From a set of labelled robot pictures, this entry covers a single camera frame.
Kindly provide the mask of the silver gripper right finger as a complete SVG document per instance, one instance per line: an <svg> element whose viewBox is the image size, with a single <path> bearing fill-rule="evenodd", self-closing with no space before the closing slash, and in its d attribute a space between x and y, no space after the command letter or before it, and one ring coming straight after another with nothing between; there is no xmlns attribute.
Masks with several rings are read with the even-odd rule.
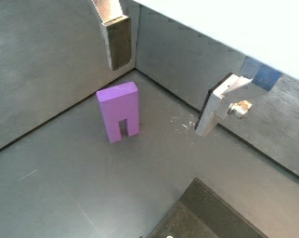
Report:
<svg viewBox="0 0 299 238"><path fill-rule="evenodd" d="M272 90L281 76L275 68L247 57L239 74L228 73L208 91L196 133L205 137L231 114L241 119L252 108L252 99Z"/></svg>

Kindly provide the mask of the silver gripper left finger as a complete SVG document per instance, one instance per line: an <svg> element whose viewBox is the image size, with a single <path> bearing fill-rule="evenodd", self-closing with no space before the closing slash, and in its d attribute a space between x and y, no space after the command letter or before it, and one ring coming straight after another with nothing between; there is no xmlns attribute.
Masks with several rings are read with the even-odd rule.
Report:
<svg viewBox="0 0 299 238"><path fill-rule="evenodd" d="M132 60L132 19L124 14L120 0L89 0L99 18L109 66L113 71Z"/></svg>

